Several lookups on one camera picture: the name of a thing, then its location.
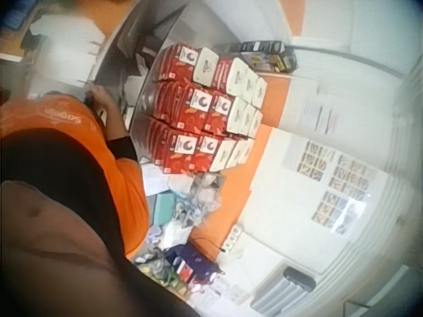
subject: stack of boxes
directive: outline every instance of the stack of boxes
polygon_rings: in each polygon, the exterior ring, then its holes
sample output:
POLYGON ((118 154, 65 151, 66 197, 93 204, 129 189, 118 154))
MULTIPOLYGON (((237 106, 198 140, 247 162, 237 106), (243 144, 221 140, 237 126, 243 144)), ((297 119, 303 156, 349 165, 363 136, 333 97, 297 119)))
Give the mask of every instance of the stack of boxes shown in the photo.
POLYGON ((146 156, 165 174, 244 164, 262 120, 266 81, 238 57, 176 44, 161 54, 149 112, 138 120, 146 156))

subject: white box lid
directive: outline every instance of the white box lid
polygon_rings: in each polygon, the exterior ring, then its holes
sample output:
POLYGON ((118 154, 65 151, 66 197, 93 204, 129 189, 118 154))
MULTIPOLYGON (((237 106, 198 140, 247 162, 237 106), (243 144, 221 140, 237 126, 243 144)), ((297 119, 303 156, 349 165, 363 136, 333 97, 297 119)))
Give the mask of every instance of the white box lid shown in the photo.
POLYGON ((252 95, 252 105, 261 109, 263 105, 264 97, 266 96, 267 82, 260 77, 257 80, 256 88, 254 94, 252 95))
POLYGON ((247 140, 238 141, 238 143, 235 145, 235 148, 232 151, 231 157, 229 157, 229 160, 227 161, 226 168, 232 168, 238 165, 238 161, 246 146, 247 146, 247 140))
POLYGON ((230 139, 223 140, 220 143, 216 156, 214 156, 213 162, 210 166, 210 172, 219 172, 226 167, 227 161, 229 160, 235 143, 235 140, 230 139))
POLYGON ((239 134, 248 135, 250 131, 250 127, 252 125, 252 120, 254 119, 254 115, 256 114, 256 108, 247 104, 245 108, 243 120, 241 122, 241 126, 239 128, 239 134))
POLYGON ((193 81, 210 87, 216 72, 219 56, 209 48, 202 48, 194 68, 193 81))
POLYGON ((258 75, 253 70, 248 68, 244 78, 242 97, 249 104, 252 102, 252 97, 256 90, 257 81, 258 75))
POLYGON ((244 151, 241 153, 238 164, 245 164, 247 162, 247 160, 250 157, 252 148, 254 147, 254 143, 255 143, 254 139, 247 140, 247 146, 244 148, 244 151))
POLYGON ((242 95, 245 74, 248 68, 248 65, 240 58, 236 57, 233 59, 226 81, 226 92, 228 94, 235 97, 242 95))
POLYGON ((227 120, 227 131, 229 133, 239 133, 239 128, 241 127, 241 123, 243 120, 243 115, 245 108, 247 107, 247 103, 242 100, 240 97, 236 97, 232 109, 229 113, 229 117, 227 120))
POLYGON ((252 124, 250 126, 249 131, 249 137, 255 139, 258 128, 260 127, 260 124, 262 123, 263 114, 260 112, 260 110, 256 111, 256 114, 254 115, 254 118, 252 119, 252 124))

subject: orange t-shirt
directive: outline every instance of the orange t-shirt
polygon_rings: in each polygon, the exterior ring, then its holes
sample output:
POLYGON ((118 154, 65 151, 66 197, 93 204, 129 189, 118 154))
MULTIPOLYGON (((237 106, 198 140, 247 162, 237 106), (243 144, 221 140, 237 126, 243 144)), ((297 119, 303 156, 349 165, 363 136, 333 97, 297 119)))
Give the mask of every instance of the orange t-shirt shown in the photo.
POLYGON ((128 158, 115 159, 91 111, 65 95, 16 99, 1 107, 1 137, 25 129, 56 129, 78 141, 103 169, 116 206, 125 253, 132 257, 149 228, 141 168, 128 158))

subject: green item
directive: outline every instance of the green item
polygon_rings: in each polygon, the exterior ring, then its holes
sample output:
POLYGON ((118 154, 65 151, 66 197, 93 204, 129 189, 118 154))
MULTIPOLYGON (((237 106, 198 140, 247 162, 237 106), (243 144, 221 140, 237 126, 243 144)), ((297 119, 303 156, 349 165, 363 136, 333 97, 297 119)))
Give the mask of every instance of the green item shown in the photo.
POLYGON ((175 211, 176 197, 173 193, 161 193, 157 195, 154 207, 153 224, 163 226, 170 223, 175 211))

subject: paper sheet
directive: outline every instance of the paper sheet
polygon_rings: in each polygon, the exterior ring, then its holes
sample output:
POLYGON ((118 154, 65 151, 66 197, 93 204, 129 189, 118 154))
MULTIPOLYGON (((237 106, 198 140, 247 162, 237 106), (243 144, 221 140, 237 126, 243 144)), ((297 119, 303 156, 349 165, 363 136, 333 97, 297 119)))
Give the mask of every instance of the paper sheet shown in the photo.
POLYGON ((156 195, 169 190, 169 175, 163 174, 158 166, 152 163, 142 164, 143 182, 146 196, 156 195))

